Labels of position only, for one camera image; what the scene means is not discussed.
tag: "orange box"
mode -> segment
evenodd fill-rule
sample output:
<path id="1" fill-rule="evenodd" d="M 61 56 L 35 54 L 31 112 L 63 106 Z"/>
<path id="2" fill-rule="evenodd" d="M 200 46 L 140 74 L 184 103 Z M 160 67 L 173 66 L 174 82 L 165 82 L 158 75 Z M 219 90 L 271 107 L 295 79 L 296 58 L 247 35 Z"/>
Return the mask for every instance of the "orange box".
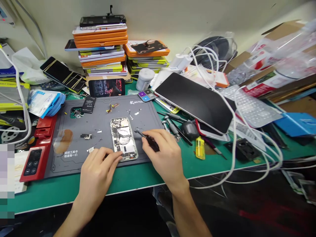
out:
<path id="1" fill-rule="evenodd" d="M 92 48 L 92 47 L 105 47 L 119 44 L 126 44 L 128 42 L 128 35 L 123 37 L 113 37 L 105 39 L 89 39 L 75 41 L 77 48 Z"/>
<path id="2" fill-rule="evenodd" d="M 101 65 L 101 64 L 123 62 L 123 61 L 125 61 L 125 59 L 126 59 L 126 55 L 124 54 L 123 57 L 111 58 L 111 59 L 105 59 L 105 60 L 99 60 L 99 61 L 92 61 L 92 62 L 85 62 L 85 63 L 81 63 L 81 65 L 83 67 L 90 67 L 90 66 L 96 66 L 96 65 Z"/>
<path id="3" fill-rule="evenodd" d="M 144 43 L 146 42 L 145 40 L 129 40 L 128 43 L 123 45 L 123 49 L 125 51 L 125 53 L 127 54 L 127 56 L 134 58 L 134 57 L 162 57 L 162 56 L 168 56 L 168 54 L 170 53 L 170 49 L 166 48 L 166 49 L 161 49 L 158 51 L 154 51 L 151 53 L 147 53 L 147 54 L 138 54 L 132 47 L 132 44 L 136 44 L 136 43 Z"/>
<path id="4" fill-rule="evenodd" d="M 96 39 L 107 39 L 114 37 L 124 37 L 127 35 L 127 30 L 120 30 L 117 32 L 99 32 L 99 33 L 86 33 L 73 35 L 75 42 L 79 43 L 82 40 L 96 40 Z"/>

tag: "white wall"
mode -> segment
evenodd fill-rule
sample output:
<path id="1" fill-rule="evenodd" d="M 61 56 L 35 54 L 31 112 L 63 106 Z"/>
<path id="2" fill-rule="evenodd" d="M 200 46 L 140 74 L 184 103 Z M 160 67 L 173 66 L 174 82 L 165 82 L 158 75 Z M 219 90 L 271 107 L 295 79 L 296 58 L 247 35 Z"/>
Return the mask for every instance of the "white wall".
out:
<path id="1" fill-rule="evenodd" d="M 39 43 L 36 29 L 20 7 L 12 0 Z M 65 52 L 72 30 L 82 16 L 104 15 L 113 5 L 114 14 L 125 14 L 131 40 L 162 40 L 171 53 L 169 60 L 184 47 L 196 43 L 210 31 L 233 31 L 239 52 L 247 49 L 264 28 L 283 20 L 315 16 L 316 3 L 307 0 L 20 0 L 37 21 L 49 56 L 80 65 L 77 53 Z M 20 22 L 15 28 L 0 24 L 0 37 L 8 37 L 15 50 L 28 47 L 39 59 Z"/>

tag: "gray silicone mat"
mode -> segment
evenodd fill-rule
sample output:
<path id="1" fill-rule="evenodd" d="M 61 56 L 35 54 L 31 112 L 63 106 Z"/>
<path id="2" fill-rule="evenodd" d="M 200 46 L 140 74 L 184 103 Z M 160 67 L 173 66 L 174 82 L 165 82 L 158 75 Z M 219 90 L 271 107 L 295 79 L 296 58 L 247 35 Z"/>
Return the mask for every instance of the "gray silicone mat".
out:
<path id="1" fill-rule="evenodd" d="M 143 103 L 138 95 L 97 98 L 92 114 L 85 113 L 81 118 L 71 118 L 72 108 L 82 107 L 83 103 L 84 100 L 67 100 L 65 106 L 58 112 L 45 178 L 80 173 L 81 166 L 89 154 L 87 150 L 93 146 L 113 149 L 111 119 L 127 117 L 132 130 L 135 127 L 143 131 L 163 128 L 153 103 Z M 107 114 L 106 110 L 110 108 L 110 104 L 116 103 L 119 106 L 112 108 Z M 85 140 L 80 137 L 81 134 L 92 134 L 92 139 Z M 118 167 L 150 162 L 142 149 L 141 136 L 137 133 L 133 135 L 139 154 L 138 159 L 120 162 Z"/>

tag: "green workbench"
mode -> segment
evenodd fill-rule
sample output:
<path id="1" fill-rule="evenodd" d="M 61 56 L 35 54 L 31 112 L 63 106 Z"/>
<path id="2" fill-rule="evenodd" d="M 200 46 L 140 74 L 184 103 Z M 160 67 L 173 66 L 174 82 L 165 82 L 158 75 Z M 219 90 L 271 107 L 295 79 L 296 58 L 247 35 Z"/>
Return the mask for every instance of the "green workbench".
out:
<path id="1" fill-rule="evenodd" d="M 126 84 L 126 94 L 129 89 L 136 90 L 135 85 L 136 82 Z M 154 104 L 157 111 L 163 110 L 156 102 Z M 281 136 L 289 147 L 288 150 L 282 149 L 285 160 L 316 154 L 316 142 L 301 146 L 283 133 Z M 195 142 L 193 142 L 193 146 L 179 142 L 186 178 L 193 179 L 230 170 L 231 153 L 224 147 L 223 142 L 216 140 L 213 142 L 227 160 L 220 155 L 207 155 L 205 160 L 197 159 L 194 154 Z M 255 165 L 258 164 L 254 162 L 241 163 L 236 160 L 235 168 L 242 169 Z M 79 191 L 79 180 L 80 174 L 74 174 L 29 182 L 25 192 L 15 195 L 14 199 L 8 199 L 8 212 L 13 211 L 18 214 L 73 202 Z M 153 187 L 163 183 L 162 178 L 151 163 L 121 167 L 115 171 L 107 195 Z"/>

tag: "left hand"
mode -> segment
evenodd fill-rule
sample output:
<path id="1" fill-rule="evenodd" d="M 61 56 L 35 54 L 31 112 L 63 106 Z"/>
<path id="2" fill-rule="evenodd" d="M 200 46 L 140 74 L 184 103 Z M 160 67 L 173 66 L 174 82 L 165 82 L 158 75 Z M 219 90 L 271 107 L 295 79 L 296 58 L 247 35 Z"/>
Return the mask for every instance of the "left hand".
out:
<path id="1" fill-rule="evenodd" d="M 79 193 L 72 205 L 72 211 L 81 217 L 78 221 L 88 223 L 94 216 L 110 187 L 122 153 L 101 147 L 88 155 L 81 168 Z"/>

